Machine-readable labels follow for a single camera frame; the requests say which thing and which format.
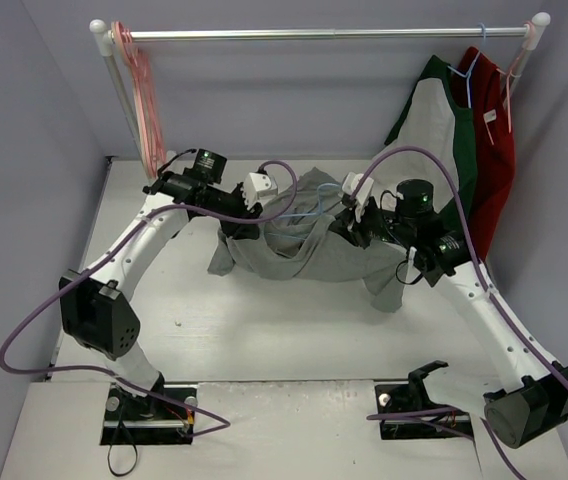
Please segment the light blue wire hanger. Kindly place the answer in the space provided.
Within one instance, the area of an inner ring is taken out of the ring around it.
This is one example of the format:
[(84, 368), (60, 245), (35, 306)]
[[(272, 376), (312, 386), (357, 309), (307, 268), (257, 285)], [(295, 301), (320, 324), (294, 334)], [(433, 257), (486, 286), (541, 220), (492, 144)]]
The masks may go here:
[(335, 181), (300, 184), (293, 205), (264, 227), (266, 244), (278, 254), (292, 256), (310, 235), (316, 222), (340, 206), (341, 186)]

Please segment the grey t shirt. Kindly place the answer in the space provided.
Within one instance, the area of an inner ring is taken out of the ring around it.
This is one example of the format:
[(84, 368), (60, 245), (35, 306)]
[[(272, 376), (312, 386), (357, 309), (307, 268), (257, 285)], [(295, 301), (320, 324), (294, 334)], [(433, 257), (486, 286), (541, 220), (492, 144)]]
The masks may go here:
[[(328, 173), (313, 168), (298, 180), (300, 184), (335, 181)], [(378, 311), (394, 313), (403, 303), (406, 278), (397, 267), (404, 260), (400, 250), (381, 241), (373, 241), (367, 249), (351, 245), (329, 230), (342, 210), (320, 217), (303, 246), (292, 256), (273, 251), (264, 238), (264, 227), (259, 225), (256, 240), (234, 240), (222, 232), (218, 234), (217, 248), (208, 265), (208, 273), (225, 276), (238, 267), (263, 279), (286, 281), (294, 278), (329, 283), (361, 280), (371, 295), (371, 305)]]

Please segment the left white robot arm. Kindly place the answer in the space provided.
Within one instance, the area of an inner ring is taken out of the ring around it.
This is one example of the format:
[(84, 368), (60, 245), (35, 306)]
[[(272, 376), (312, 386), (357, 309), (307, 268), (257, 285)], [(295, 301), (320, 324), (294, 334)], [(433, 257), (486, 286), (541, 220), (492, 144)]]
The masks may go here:
[(163, 409), (164, 377), (151, 365), (138, 337), (141, 322), (131, 301), (143, 275), (169, 240), (195, 217), (217, 216), (224, 233), (253, 238), (263, 211), (263, 195), (275, 183), (264, 170), (248, 174), (235, 188), (219, 189), (226, 160), (200, 149), (192, 166), (176, 173), (168, 167), (145, 187), (139, 213), (87, 277), (68, 271), (59, 282), (64, 332), (80, 346), (99, 353), (129, 392), (128, 408), (139, 418)]

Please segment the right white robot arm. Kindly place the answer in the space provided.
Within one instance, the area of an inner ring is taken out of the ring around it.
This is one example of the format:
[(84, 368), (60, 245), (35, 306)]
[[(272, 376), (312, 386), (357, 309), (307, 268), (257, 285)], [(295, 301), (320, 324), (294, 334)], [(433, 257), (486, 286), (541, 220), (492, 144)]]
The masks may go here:
[(403, 248), (418, 277), (437, 290), (466, 322), (490, 358), (493, 378), (458, 375), (445, 361), (409, 373), (391, 418), (459, 409), (479, 416), (509, 448), (519, 448), (568, 421), (568, 365), (537, 345), (490, 281), (467, 234), (445, 228), (433, 207), (433, 185), (406, 180), (394, 210), (372, 196), (373, 182), (351, 173), (342, 190), (344, 210), (331, 228), (367, 247), (379, 239)]

